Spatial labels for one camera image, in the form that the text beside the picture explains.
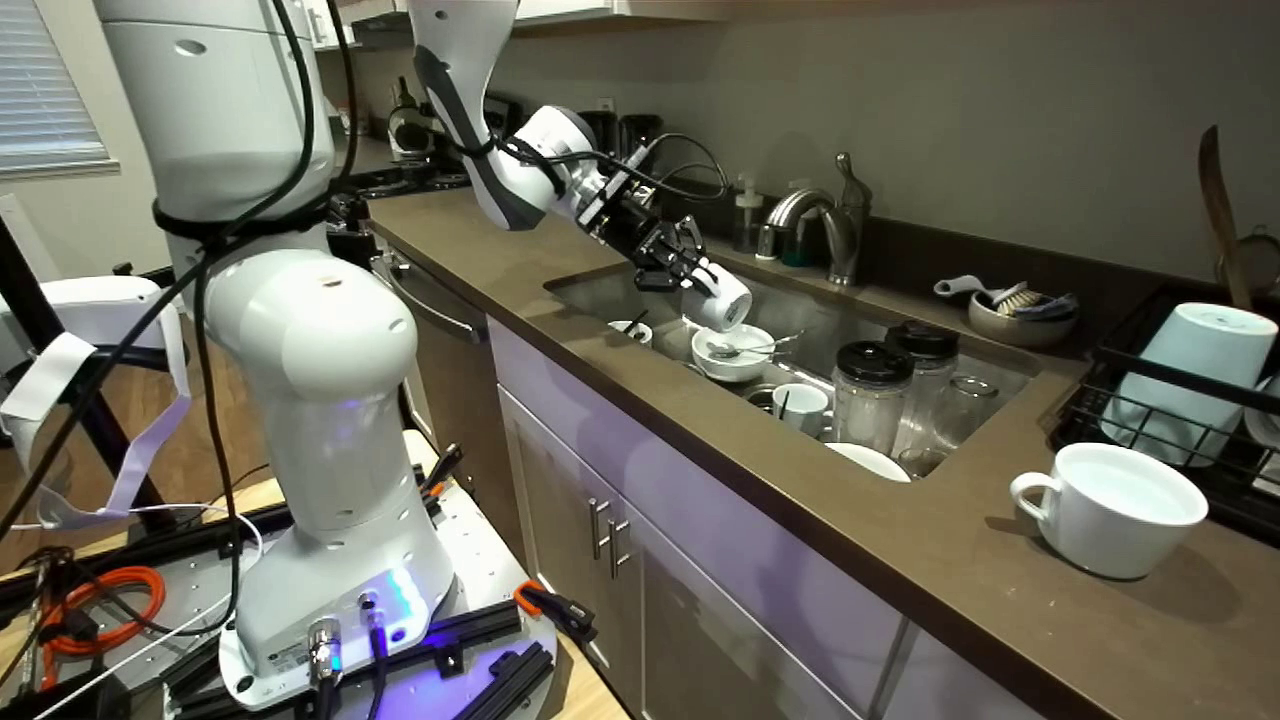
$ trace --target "bowl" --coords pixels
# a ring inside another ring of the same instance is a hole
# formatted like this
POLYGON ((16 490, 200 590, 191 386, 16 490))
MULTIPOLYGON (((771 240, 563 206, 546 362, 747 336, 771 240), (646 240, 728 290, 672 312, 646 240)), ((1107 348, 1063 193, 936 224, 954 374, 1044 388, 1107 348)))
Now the bowl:
POLYGON ((975 292, 969 295, 969 327, 1022 348, 1059 346, 1077 327, 1079 312, 1053 312, 1053 316, 1023 312, 1035 301, 1044 301, 1044 292, 1022 292, 1006 306, 994 306, 975 292))
POLYGON ((699 327, 690 341, 691 368, 715 386, 753 386, 771 365, 771 336, 755 326, 733 326, 728 331, 699 327))

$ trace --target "window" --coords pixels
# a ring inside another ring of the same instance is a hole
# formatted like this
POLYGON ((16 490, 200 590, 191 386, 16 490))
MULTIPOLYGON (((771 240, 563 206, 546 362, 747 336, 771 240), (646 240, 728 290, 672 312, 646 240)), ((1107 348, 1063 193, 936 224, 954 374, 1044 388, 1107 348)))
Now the window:
POLYGON ((110 159, 35 0, 0 0, 0 171, 110 159))

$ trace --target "white mug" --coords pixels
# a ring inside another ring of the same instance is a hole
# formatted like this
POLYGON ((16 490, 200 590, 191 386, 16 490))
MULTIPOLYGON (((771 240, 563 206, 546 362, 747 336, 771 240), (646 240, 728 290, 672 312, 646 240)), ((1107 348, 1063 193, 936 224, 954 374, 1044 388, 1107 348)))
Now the white mug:
POLYGON ((771 418, 779 418, 787 428, 803 437, 822 437, 828 422, 828 391, 811 386, 776 386, 771 388, 771 418))
POLYGON ((1053 478, 1023 471, 1008 495, 1077 570, 1135 582, 1207 515, 1205 492, 1178 467, 1118 443, 1067 443, 1053 478))
MULTIPOLYGON (((1232 306, 1178 306, 1140 362, 1251 388, 1268 365, 1277 326, 1232 306)), ((1129 374, 1103 410, 1102 431, 1167 465, 1213 465, 1240 404, 1129 374)))

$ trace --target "cabinet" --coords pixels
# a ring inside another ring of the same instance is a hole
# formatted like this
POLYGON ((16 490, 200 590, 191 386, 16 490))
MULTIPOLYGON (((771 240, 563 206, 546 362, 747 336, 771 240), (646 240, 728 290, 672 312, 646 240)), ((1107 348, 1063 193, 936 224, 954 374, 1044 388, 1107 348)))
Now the cabinet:
POLYGON ((597 612, 597 646, 615 696, 641 707, 641 558, 634 509, 539 422, 502 391, 529 528, 529 570, 597 612))
POLYGON ((857 715, 608 481, 502 391, 533 570, 597 612, 622 701, 649 720, 857 715))
POLYGON ((715 21, 728 0, 519 0, 517 28, 571 24, 571 21, 715 21))
MULTIPOLYGON (((659 532, 677 558, 721 590, 721 609, 742 609, 747 619, 735 628, 755 628, 746 636, 771 636, 776 656, 795 665, 795 678, 815 678, 850 707, 869 707, 883 660, 897 640, 901 612, 882 597, 860 590, 850 574, 828 565, 822 551, 801 543, 771 515, 728 492, 699 465, 680 455, 672 443, 652 437, 641 422, 622 411, 614 399, 579 386, 551 358, 524 346, 506 326, 488 326, 502 388, 519 399, 537 425, 555 437, 614 495, 627 509, 634 539, 641 528, 659 532)), ((555 532, 539 532, 537 515, 524 515, 529 561, 539 570, 546 551, 555 551, 555 532)), ((658 640, 659 623, 646 623, 646 650, 666 650, 658 640)))
POLYGON ((928 631, 913 631, 883 720, 1034 720, 1035 713, 928 631))
POLYGON ((451 478, 470 486, 491 528, 524 558, 486 312, 395 252, 389 252, 389 268, 395 295, 415 322, 415 381, 425 391, 421 411, 433 425, 428 437, 436 449, 463 449, 451 478))

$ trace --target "countertop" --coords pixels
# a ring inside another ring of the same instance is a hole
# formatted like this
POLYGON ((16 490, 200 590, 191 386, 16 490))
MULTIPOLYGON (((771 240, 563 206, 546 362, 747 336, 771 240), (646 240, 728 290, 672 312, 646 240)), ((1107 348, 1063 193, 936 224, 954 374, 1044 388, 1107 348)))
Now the countertop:
MULTIPOLYGON (((1277 550, 1200 523, 1161 574, 1113 583, 1057 561, 1014 511, 1008 481, 1053 465, 1044 437, 1074 365, 1028 358, 1041 374, 1023 391, 904 490, 561 312, 548 279, 622 264, 563 222, 502 231, 474 193, 436 193, 380 199, 371 224, 1044 715, 1280 715, 1277 550)), ((925 301, 854 292, 961 327, 925 301)))

